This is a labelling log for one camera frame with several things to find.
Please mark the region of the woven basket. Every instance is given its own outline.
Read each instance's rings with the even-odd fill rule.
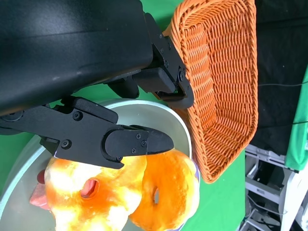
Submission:
[[[254,0],[186,0],[164,32],[186,65],[194,105],[177,110],[192,135],[193,157],[213,183],[257,128]]]

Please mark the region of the screw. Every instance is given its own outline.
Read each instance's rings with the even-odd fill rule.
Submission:
[[[183,72],[179,71],[179,80],[183,81],[183,77],[184,77]]]
[[[83,114],[81,112],[74,112],[74,114],[73,114],[73,119],[75,121],[80,121],[82,119],[82,117],[83,117]]]
[[[7,122],[14,122],[23,117],[24,111],[10,113],[8,115],[1,116],[0,118]]]
[[[69,149],[71,147],[71,142],[69,140],[63,140],[61,142],[61,148]]]
[[[141,142],[141,146],[142,146],[142,147],[146,147],[147,144],[148,144],[147,141],[142,141],[142,142]]]

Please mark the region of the cable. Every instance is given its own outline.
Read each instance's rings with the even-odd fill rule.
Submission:
[[[262,206],[260,206],[260,205],[258,205],[249,195],[247,195],[247,197],[251,200],[251,202],[252,203],[254,203],[255,204],[255,206],[257,206],[257,207],[259,207],[259,208],[262,208],[262,209],[264,209],[264,210],[266,210],[266,211],[269,211],[269,212],[271,212],[271,213],[274,213],[274,214],[277,214],[277,215],[285,215],[288,211],[286,211],[285,213],[277,213],[277,212],[275,212],[275,211],[272,211],[272,210],[270,210],[270,209],[267,209],[267,208],[265,208],[265,207],[262,207]]]
[[[308,81],[299,83],[299,84],[279,84],[279,83],[265,83],[265,84],[259,84],[258,87],[263,87],[263,86],[279,86],[279,87],[299,87],[304,84],[308,83]]]
[[[275,126],[258,126],[257,129],[264,129],[264,128],[278,128],[278,127],[285,127],[285,126],[290,126],[290,125],[296,125],[296,124],[306,124],[308,123],[307,121],[302,121],[302,122],[297,122],[297,123],[292,123],[292,124],[284,124],[284,125],[275,125]]]

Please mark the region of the table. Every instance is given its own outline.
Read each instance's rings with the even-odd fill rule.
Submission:
[[[180,0],[142,0],[143,9],[156,19],[162,29],[170,22],[172,14]],[[119,98],[105,85],[84,88],[75,96],[92,101]],[[157,101],[141,90],[140,99]],[[23,147],[33,137],[22,133],[14,136],[0,136],[0,193],[5,180]],[[183,231],[235,231],[245,214],[245,161],[242,153],[213,184],[200,185],[200,205],[196,214],[188,220]]]

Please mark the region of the bagel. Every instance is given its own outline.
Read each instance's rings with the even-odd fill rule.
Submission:
[[[199,205],[196,166],[175,149],[147,156],[142,181],[142,199],[131,221],[146,231],[178,229],[192,217]]]
[[[121,169],[111,169],[63,159],[50,160],[44,178],[56,231],[123,229],[141,201],[147,161],[145,156],[124,157],[122,163]],[[87,197],[81,195],[85,189],[90,192]]]

